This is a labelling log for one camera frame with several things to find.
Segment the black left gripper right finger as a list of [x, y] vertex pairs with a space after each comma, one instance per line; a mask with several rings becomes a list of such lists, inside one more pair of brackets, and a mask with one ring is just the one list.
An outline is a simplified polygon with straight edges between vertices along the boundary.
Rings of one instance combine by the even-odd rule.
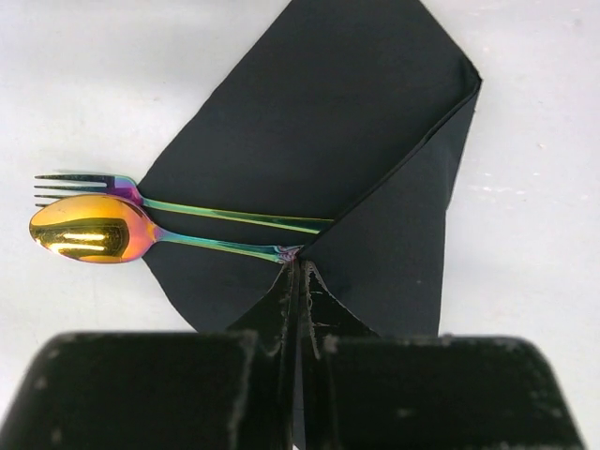
[[373, 338], [377, 333], [330, 293], [314, 262], [301, 262], [299, 355], [306, 449], [322, 449], [331, 430], [330, 391], [320, 360], [327, 338]]

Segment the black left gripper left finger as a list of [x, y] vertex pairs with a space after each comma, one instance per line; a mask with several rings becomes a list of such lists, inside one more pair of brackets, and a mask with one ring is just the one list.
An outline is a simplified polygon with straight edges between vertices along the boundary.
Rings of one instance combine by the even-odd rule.
[[245, 403], [236, 418], [237, 449], [291, 449], [300, 264], [284, 265], [266, 295], [230, 331], [254, 336]]

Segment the iridescent rainbow fork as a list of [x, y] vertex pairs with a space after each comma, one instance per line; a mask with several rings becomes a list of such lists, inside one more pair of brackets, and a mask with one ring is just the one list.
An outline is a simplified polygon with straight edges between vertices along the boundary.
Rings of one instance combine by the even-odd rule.
[[300, 233], [317, 234], [333, 222], [332, 219], [327, 218], [274, 216], [157, 201], [144, 197], [139, 191], [137, 183], [124, 175], [91, 173], [43, 174], [36, 175], [35, 179], [58, 182], [58, 185], [35, 185], [35, 188], [39, 189], [113, 195], [129, 200], [143, 208], [203, 218], [249, 223]]

